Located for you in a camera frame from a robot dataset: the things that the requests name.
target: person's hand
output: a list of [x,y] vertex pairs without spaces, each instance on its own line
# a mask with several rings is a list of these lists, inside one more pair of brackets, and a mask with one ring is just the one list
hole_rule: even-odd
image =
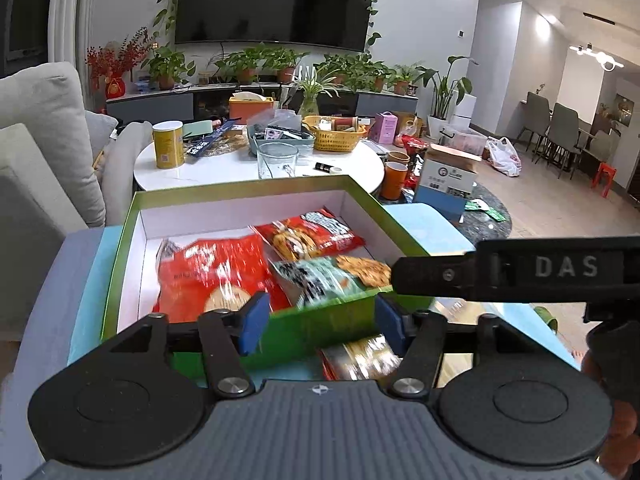
[[[589,353],[582,360],[582,371],[602,384],[602,372]],[[623,479],[631,465],[640,460],[640,437],[635,434],[638,414],[628,402],[614,400],[613,420],[602,452],[600,465],[614,478]]]

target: hanging vine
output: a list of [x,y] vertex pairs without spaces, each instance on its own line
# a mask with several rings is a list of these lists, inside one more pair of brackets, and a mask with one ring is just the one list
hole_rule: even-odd
[[178,10],[178,0],[158,0],[158,4],[162,5],[162,9],[154,18],[153,27],[156,31],[152,38],[156,40],[160,36],[160,32],[164,29],[164,33],[168,34],[175,26],[175,15]]
[[[373,28],[373,26],[375,25],[371,17],[375,16],[378,13],[378,10],[375,9],[373,6],[373,4],[376,4],[377,2],[378,0],[367,0],[367,3],[369,4],[369,7],[367,7],[367,10],[369,11],[369,19],[371,20],[369,21],[369,28]],[[373,44],[376,43],[376,40],[378,40],[379,38],[382,38],[382,35],[379,32],[371,33],[371,36],[369,36],[369,38],[367,39],[367,46],[366,46],[367,52],[371,49]]]

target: cup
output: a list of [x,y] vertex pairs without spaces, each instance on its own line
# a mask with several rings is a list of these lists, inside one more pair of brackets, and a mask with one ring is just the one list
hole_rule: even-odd
[[406,164],[388,162],[385,164],[385,179],[382,181],[380,196],[387,200],[398,200],[402,194],[402,184],[406,179]]
[[407,165],[409,163],[409,155],[403,152],[389,152],[387,160],[389,162],[398,162]]
[[258,178],[292,178],[296,176],[298,149],[284,142],[266,142],[258,146]]
[[169,170],[183,165],[182,122],[165,121],[154,124],[153,131],[156,166],[161,170]]

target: tv stand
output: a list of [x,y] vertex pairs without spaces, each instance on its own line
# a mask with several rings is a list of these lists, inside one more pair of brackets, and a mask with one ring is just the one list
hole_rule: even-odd
[[[250,91],[265,97],[284,101],[292,89],[291,84],[258,82],[248,85],[237,83],[216,83],[206,86],[189,86],[166,91],[152,91],[145,94],[126,94],[107,100],[107,113],[125,124],[133,121],[193,122],[228,116],[228,100],[238,91]],[[289,108],[297,109],[302,103],[302,93],[298,92],[290,101]],[[373,117],[377,113],[415,113],[417,97],[400,96],[391,92],[351,92],[338,91],[338,97],[321,94],[318,107],[321,115],[343,115]]]

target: pink box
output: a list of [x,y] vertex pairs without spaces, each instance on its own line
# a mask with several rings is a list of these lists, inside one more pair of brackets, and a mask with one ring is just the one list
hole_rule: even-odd
[[391,112],[376,114],[376,123],[371,128],[369,139],[378,144],[392,144],[396,136],[398,117]]

